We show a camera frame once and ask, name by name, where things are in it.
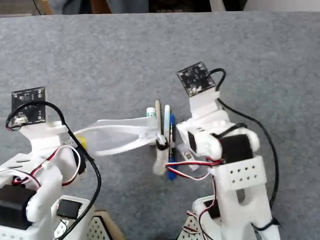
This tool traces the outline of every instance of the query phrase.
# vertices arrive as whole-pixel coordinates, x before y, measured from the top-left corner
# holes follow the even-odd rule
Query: blue pen
[[[170,130],[169,130],[169,163],[176,162],[176,121],[175,115],[170,114]],[[168,177],[170,180],[174,180],[177,175],[173,172],[168,172]]]

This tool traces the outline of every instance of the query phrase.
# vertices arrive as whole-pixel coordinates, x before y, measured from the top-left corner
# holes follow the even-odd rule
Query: gray table surface
[[[1,162],[30,151],[19,133],[4,128],[11,91],[46,86],[73,130],[98,119],[137,118],[156,98],[177,121],[190,117],[188,97],[175,72],[199,61],[228,76],[221,99],[260,119],[279,155],[280,186],[273,214],[287,240],[320,235],[320,13],[177,13],[37,16],[0,19]],[[261,130],[259,153],[270,193],[271,149]],[[129,240],[174,238],[185,211],[212,193],[209,180],[194,182],[152,173],[154,149],[101,157],[106,209]],[[66,190],[90,198],[91,170]]]

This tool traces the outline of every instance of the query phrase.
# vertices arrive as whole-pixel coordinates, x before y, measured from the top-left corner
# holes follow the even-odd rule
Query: white 3d-printed robot arm
[[[197,63],[177,73],[189,94],[192,117],[176,127],[183,143],[194,155],[206,156],[213,161],[223,160],[224,164],[208,169],[216,182],[214,192],[219,213],[212,217],[205,212],[201,223],[198,222],[211,238],[182,231],[178,239],[256,240],[253,225],[262,228],[273,220],[263,158],[255,153],[260,141],[244,123],[238,127],[230,122],[217,101],[220,92],[211,83],[207,84],[204,77],[207,75],[202,76],[201,71],[207,72],[203,63]],[[238,200],[239,190],[245,193],[242,202]],[[192,206],[195,215],[199,216],[207,207],[205,203],[213,199],[214,196],[197,199]],[[263,240],[280,240],[278,226],[274,224],[259,234]]]

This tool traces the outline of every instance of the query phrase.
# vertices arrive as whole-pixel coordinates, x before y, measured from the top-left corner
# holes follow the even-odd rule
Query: black circuit board
[[[207,76],[207,73],[208,70],[201,61],[178,71],[176,74],[190,98],[216,86],[213,79]]]
[[[30,89],[24,89],[19,91],[13,91],[11,94],[11,110],[16,110],[20,105],[29,101],[45,101],[46,100],[46,88],[35,87]],[[27,106],[21,109],[13,118],[12,126],[15,126],[15,119],[27,117],[27,122],[23,125],[39,124],[46,122],[46,106]]]

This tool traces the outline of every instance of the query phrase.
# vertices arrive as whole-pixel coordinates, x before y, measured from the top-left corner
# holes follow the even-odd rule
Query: yellow part
[[[79,140],[81,145],[84,147],[85,150],[87,150],[87,142],[86,139],[83,136],[76,136]]]

